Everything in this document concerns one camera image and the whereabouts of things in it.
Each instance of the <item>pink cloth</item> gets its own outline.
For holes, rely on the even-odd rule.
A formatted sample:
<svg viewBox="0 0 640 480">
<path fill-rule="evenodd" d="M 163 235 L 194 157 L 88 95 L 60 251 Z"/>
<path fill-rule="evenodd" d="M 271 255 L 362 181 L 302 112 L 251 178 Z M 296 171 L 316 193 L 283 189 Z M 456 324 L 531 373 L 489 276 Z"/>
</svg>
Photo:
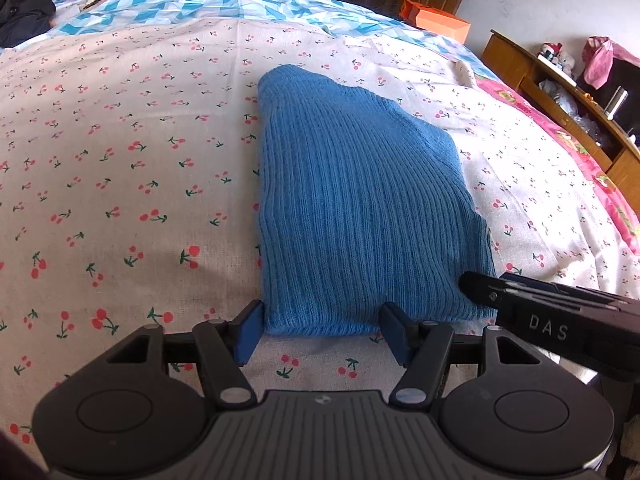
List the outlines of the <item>pink cloth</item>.
<svg viewBox="0 0 640 480">
<path fill-rule="evenodd" d="M 482 90 L 487 92 L 491 97 L 498 99 L 498 101 L 517 108 L 527 117 L 531 118 L 571 155 L 584 177 L 587 180 L 593 181 L 595 184 L 593 187 L 594 192 L 607 213 L 609 213 L 622 239 L 633 254 L 640 255 L 640 243 L 638 241 L 640 226 L 638 225 L 636 213 L 616 185 L 609 179 L 606 173 L 602 171 L 602 168 L 594 158 L 589 155 L 584 146 L 569 134 L 568 131 L 562 129 L 546 115 L 537 111 L 504 83 L 479 77 L 477 79 L 478 86 Z"/>
<path fill-rule="evenodd" d="M 620 46 L 607 36 L 591 36 L 582 50 L 584 80 L 595 89 L 600 88 L 609 78 L 613 59 L 622 59 L 640 67 L 640 58 Z"/>
</svg>

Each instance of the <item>wooden dresser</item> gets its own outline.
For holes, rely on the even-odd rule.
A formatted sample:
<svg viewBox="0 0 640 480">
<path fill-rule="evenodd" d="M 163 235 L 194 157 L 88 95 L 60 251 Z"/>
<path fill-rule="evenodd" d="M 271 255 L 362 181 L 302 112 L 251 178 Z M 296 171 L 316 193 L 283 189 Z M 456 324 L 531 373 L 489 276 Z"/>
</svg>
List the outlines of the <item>wooden dresser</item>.
<svg viewBox="0 0 640 480">
<path fill-rule="evenodd" d="M 532 106 L 572 134 L 618 186 L 633 210 L 640 212 L 640 153 L 627 139 L 626 133 L 614 121 L 607 119 L 600 105 L 534 54 L 498 32 L 491 32 L 493 35 L 482 53 L 482 62 Z M 607 139 L 602 147 L 538 87 L 538 83 L 545 79 L 562 85 L 577 102 L 580 115 L 586 113 L 597 123 Z"/>
</svg>

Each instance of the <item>blue and white checkered blanket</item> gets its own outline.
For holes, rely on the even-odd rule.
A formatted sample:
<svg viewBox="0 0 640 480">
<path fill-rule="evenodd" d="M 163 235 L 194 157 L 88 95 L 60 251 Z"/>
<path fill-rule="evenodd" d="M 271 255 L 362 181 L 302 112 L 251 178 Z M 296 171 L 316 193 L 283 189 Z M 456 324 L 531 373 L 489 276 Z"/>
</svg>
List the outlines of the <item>blue and white checkered blanket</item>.
<svg viewBox="0 0 640 480">
<path fill-rule="evenodd" d="M 464 60 L 476 74 L 498 80 L 468 48 L 455 40 L 336 0 L 109 0 L 52 28 L 46 36 L 105 32 L 135 23 L 166 25 L 215 17 L 317 25 L 332 36 L 385 34 L 424 46 L 450 60 Z"/>
</svg>

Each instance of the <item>blue ribbed sweater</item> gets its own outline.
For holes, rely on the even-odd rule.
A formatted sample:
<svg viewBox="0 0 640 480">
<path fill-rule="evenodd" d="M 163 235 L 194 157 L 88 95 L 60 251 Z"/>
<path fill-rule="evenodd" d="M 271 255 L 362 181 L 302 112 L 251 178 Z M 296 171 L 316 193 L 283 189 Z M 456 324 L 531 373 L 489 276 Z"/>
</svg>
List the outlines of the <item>blue ribbed sweater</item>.
<svg viewBox="0 0 640 480">
<path fill-rule="evenodd" d="M 263 76 L 258 102 L 268 332 L 370 333 L 385 301 L 414 319 L 490 314 L 457 286 L 494 265 L 449 134 L 292 65 Z"/>
</svg>

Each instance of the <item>cherry print bed sheet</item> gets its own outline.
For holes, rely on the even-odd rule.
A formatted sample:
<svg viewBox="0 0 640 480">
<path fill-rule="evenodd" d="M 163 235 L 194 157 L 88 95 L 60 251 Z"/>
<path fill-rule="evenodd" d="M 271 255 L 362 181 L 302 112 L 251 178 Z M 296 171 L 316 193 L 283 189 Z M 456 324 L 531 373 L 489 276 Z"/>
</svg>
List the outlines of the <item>cherry print bed sheet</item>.
<svg viewBox="0 0 640 480">
<path fill-rule="evenodd" d="M 31 456 L 36 402 L 116 341 L 149 322 L 181 332 L 230 319 L 259 297 L 255 87 L 283 63 L 446 129 L 498 272 L 638 297 L 638 261 L 593 183 L 463 62 L 393 38 L 233 19 L 52 38 L 0 56 L 0 428 Z M 170 371 L 196 383 L 191 365 Z M 386 395 L 402 368 L 380 334 L 265 336 L 244 373 L 258 394 Z M 449 387 L 467 374 L 454 368 Z"/>
</svg>

